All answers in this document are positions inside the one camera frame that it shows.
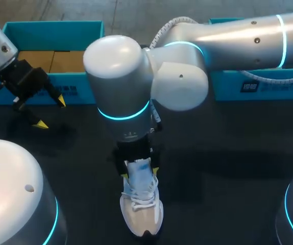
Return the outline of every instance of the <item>cardboard box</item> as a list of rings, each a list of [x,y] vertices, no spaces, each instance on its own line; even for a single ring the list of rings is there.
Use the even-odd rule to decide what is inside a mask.
[[[55,52],[50,73],[85,72],[84,51]]]
[[[20,51],[19,60],[26,60],[33,68],[41,67],[45,72],[50,72],[54,51]]]

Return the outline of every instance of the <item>glowing blue ring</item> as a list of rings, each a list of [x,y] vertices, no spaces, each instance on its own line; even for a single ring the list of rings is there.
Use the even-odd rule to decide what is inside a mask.
[[[288,189],[289,189],[289,186],[288,186],[288,188],[286,190],[286,194],[285,194],[285,212],[286,212],[286,217],[288,219],[288,222],[289,222],[291,228],[293,229],[293,224],[291,223],[288,212],[287,212],[287,192],[288,192]]]
[[[164,47],[171,46],[171,45],[174,45],[174,44],[187,44],[187,45],[191,45],[193,47],[196,47],[201,52],[201,54],[204,55],[203,52],[202,52],[202,50],[198,46],[196,46],[194,43],[191,43],[191,42],[185,42],[185,41],[170,42],[170,43],[167,43]]]
[[[281,68],[284,63],[285,63],[285,59],[286,59],[286,52],[287,52],[287,35],[286,35],[286,29],[285,29],[285,24],[284,24],[284,21],[282,19],[282,17],[277,14],[276,15],[277,18],[279,19],[279,22],[280,22],[280,27],[281,27],[281,31],[283,33],[283,56],[281,58],[281,62],[278,66],[278,68]]]
[[[119,121],[120,120],[128,120],[128,119],[134,118],[134,117],[138,116],[139,114],[141,114],[148,107],[149,103],[150,103],[150,101],[148,101],[147,104],[139,112],[137,112],[137,113],[135,113],[135,114],[133,114],[131,116],[125,116],[125,117],[112,117],[112,116],[108,116],[105,113],[103,113],[99,108],[98,108],[98,110],[99,110],[99,112],[101,113],[102,116],[104,116],[104,117],[106,117],[108,119],[117,120],[117,121],[118,120]]]
[[[48,243],[48,241],[50,240],[50,238],[53,235],[53,232],[55,231],[55,228],[56,228],[56,224],[57,224],[57,220],[58,220],[58,202],[57,202],[56,198],[55,198],[55,200],[56,200],[56,218],[55,218],[54,226],[51,229],[49,236],[47,237],[47,239],[45,240],[45,242],[42,245],[46,245]]]

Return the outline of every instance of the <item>sneaker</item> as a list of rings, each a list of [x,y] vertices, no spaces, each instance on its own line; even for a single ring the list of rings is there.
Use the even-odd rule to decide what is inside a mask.
[[[120,197],[124,220],[135,236],[155,236],[161,228],[163,205],[150,159],[128,163],[127,169],[129,179],[124,178],[124,191]]]

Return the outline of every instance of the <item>label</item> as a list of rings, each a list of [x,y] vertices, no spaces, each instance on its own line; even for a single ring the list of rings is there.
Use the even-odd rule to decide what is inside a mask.
[[[260,92],[283,92],[293,91],[293,83],[291,84],[270,84],[261,83]]]
[[[245,81],[242,84],[242,88],[240,90],[241,93],[249,93],[249,92],[256,92],[259,87],[259,82],[256,80]]]
[[[77,87],[76,86],[55,86],[55,88],[62,93],[64,96],[77,96]],[[41,89],[38,93],[38,96],[49,96],[48,92],[45,89]]]

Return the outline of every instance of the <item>robotic arm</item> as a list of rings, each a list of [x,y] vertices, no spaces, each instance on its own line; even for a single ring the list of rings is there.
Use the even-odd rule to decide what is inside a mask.
[[[42,68],[33,68],[26,60],[17,60],[17,54],[15,45],[0,29],[0,89],[6,87],[16,97],[13,109],[24,115],[31,125],[48,128],[25,107],[25,102],[44,88],[58,106],[65,107],[63,96],[53,87]]]
[[[147,140],[152,100],[189,110],[206,98],[210,71],[293,65],[293,13],[210,25],[174,23],[159,31],[152,47],[108,36],[92,43],[83,57],[120,162],[154,152]]]

